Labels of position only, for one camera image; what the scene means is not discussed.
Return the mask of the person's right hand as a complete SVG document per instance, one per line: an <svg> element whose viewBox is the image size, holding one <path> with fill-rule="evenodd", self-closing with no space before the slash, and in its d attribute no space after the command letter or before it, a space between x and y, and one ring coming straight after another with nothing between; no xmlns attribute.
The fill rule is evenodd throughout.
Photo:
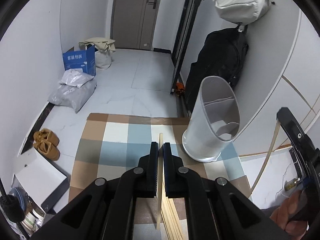
<svg viewBox="0 0 320 240"><path fill-rule="evenodd" d="M270 218L292 239L301 239L307 230L308 223L305 221L291 221L289 216L293 215L298 209L301 190L294 192L289 198L286 198L283 203L276 208Z"/></svg>

